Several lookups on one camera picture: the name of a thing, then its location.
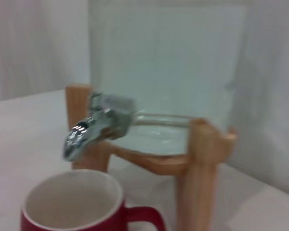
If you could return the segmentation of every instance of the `wooden frame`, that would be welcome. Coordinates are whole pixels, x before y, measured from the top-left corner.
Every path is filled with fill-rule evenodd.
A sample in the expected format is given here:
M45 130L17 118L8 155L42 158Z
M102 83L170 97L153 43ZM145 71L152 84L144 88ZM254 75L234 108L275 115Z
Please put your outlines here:
M72 128L87 115L90 85L73 84L66 88L68 125ZM192 119L189 125L187 154L153 156L116 147L109 142L88 147L73 169L107 171L115 154L158 175L176 177L177 231L208 231L214 203L218 164L232 152L236 134L222 135L205 119Z

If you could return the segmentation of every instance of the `mug handle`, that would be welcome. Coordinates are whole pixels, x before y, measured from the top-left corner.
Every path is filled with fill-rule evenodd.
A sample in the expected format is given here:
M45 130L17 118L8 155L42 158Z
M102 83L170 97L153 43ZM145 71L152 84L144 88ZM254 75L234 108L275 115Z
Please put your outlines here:
M155 225L158 231L166 231L165 224L161 214L151 207L127 208L127 221L148 221Z

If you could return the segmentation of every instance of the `mug rim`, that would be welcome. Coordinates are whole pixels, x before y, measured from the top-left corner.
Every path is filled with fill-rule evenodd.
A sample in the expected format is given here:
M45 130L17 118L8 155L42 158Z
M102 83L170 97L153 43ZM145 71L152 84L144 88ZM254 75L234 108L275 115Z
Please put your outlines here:
M28 215L27 213L27 210L26 210L26 202L27 202L27 199L28 197L30 196L30 194L37 188L39 187L41 184L53 179L53 178L56 178L56 177L59 177L59 176L64 176L66 174L69 174L71 172L87 172L89 174L98 174L98 175L102 175L104 177L107 177L109 179L111 179L111 181L113 181L113 183L115 184L115 186L117 187L118 189L118 193L119 193L119 196L118 196L118 200L115 202L114 206L104 215L102 216L101 218L97 219L97 220L94 220L88 224L85 224L85 225L82 225L82 226L77 226L77 227L73 227L73 228L63 228L63 229L60 229L60 228L51 228L51 227L47 227L47 226L44 226L44 225L41 225L41 224L38 224L37 222L35 222L33 219L31 219L31 217ZM29 193L27 193L26 195L26 198L24 199L22 205L21 205L21 211L22 211L22 214L23 216L30 222L32 223L33 225L39 227L39 228L42 228L44 230L47 230L47 231L79 231L79 230L84 230L84 229L87 229L87 228L90 228L90 227L93 227L95 225L98 225L106 220L108 220L110 217L112 217L119 209L120 207L122 206L123 204L123 201L124 201L124 192L123 192L123 188L122 186L120 185L120 183L111 175L107 174L107 173L104 173L104 172L101 172L101 171L97 171L97 170L92 170L92 169L75 169L75 170L70 170L70 171L65 171L65 172L62 172L62 173L59 173L59 174L56 174L54 176L51 176L51 177L48 177L46 178L45 180L41 181L40 183L38 183L37 185L35 185L30 191Z

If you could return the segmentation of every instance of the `chrome tap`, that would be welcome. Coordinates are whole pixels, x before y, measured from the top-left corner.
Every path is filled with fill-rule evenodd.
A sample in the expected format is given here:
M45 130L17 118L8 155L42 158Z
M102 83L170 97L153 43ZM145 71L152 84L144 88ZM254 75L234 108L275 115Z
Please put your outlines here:
M133 122L133 99L93 92L89 97L89 116L78 122L64 143L63 157L77 161L87 145L105 139L118 139L127 134Z

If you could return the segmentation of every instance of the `white table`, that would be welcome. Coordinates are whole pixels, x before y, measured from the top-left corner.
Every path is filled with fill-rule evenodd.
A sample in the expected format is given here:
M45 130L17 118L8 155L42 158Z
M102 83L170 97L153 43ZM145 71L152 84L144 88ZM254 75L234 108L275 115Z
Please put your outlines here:
M66 132L63 91L0 102L0 231L19 230L20 204L30 188L70 169L61 159ZM174 230L172 177L155 176L117 157L110 173L127 190L131 205L155 206ZM138 223L131 230L154 229ZM211 230L289 231L289 195L222 165Z

